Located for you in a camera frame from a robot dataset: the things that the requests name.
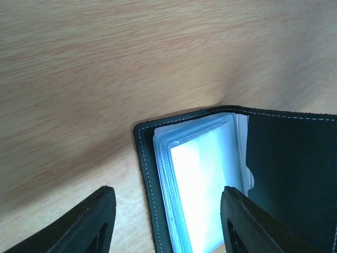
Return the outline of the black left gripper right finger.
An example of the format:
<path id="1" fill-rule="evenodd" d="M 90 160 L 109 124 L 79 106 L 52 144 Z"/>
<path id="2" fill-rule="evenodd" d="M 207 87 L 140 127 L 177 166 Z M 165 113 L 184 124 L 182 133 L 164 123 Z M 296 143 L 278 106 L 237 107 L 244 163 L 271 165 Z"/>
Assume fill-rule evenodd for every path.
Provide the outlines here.
<path id="1" fill-rule="evenodd" d="M 222 193 L 221 223 L 226 252 L 319 252 L 235 187 Z"/>

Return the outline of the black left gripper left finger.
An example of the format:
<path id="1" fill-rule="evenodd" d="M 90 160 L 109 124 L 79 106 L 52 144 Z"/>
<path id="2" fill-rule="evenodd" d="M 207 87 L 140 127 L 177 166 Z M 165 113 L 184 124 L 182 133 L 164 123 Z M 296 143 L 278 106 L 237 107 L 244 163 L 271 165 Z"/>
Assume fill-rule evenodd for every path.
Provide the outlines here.
<path id="1" fill-rule="evenodd" d="M 7 252 L 109 252 L 115 217 L 114 188 L 102 186 Z"/>

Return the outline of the black leather card holder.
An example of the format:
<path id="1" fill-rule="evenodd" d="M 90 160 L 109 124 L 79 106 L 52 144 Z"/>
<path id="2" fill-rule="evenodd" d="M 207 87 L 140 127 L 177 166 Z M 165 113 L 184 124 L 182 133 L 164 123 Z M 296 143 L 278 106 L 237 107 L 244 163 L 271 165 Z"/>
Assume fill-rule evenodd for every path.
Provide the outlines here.
<path id="1" fill-rule="evenodd" d="M 226 186 L 336 252 L 335 115 L 217 106 L 139 123 L 134 139 L 157 252 L 225 246 Z"/>

